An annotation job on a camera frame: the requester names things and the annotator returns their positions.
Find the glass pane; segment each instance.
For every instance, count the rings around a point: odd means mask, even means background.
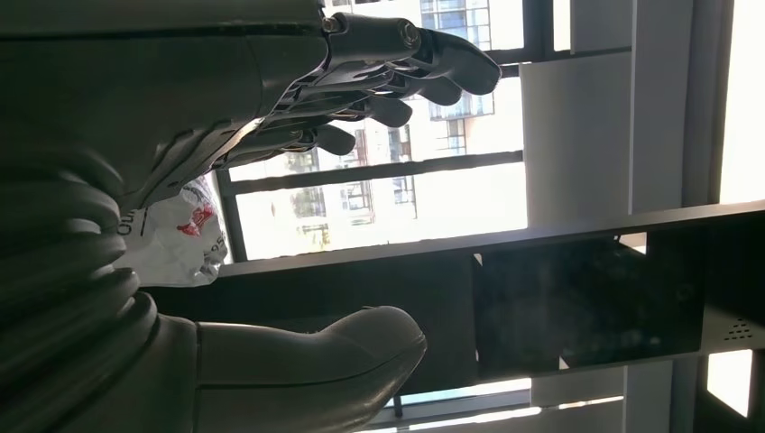
[[[489,0],[467,0],[467,3],[465,6],[467,6],[468,9],[476,9],[479,7],[488,7]]]
[[[762,145],[761,109],[752,101],[765,99],[761,61],[753,52],[765,41],[765,2],[736,2],[725,112],[721,203],[765,199],[765,146]]]
[[[571,0],[553,0],[553,49],[571,50]]]
[[[453,29],[455,27],[465,27],[467,18],[465,11],[447,12],[438,15],[438,27],[441,29]]]
[[[526,227],[522,163],[237,197],[249,260]]]
[[[449,134],[444,122],[446,120],[464,119],[462,131],[467,154],[522,148],[521,81],[518,78],[500,81],[491,95],[476,97],[465,94],[453,106],[437,106],[424,98],[405,102],[412,107],[413,115],[409,124],[399,129],[398,135],[390,134],[388,127],[374,120],[336,122],[336,126],[356,137],[356,147],[350,154],[336,156],[321,149],[307,153],[287,153],[268,161],[235,167],[229,171],[231,179],[255,180],[309,171],[442,157],[444,155],[438,150],[446,146],[437,141]]]
[[[436,10],[434,0],[419,0],[419,7],[422,9],[422,12],[433,12]]]
[[[442,29],[444,33],[454,34],[458,38],[467,39],[467,27],[456,27],[455,29]]]
[[[465,9],[465,0],[438,0],[439,11],[453,11]]]
[[[489,23],[489,10],[477,9],[467,11],[467,25],[484,25]]]
[[[426,29],[437,29],[438,21],[436,20],[436,17],[436,14],[423,14],[422,27]]]

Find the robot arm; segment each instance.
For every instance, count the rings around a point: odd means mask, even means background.
[[[0,431],[345,432],[425,350],[397,309],[313,336],[158,314],[121,212],[213,169],[396,127],[500,69],[402,19],[315,0],[11,0],[0,14]]]

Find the white plastic bag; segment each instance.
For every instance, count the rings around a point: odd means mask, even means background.
[[[141,286],[195,287],[217,278],[228,250],[210,186],[199,178],[180,194],[123,216],[117,232],[127,253],[116,268],[133,268]]]

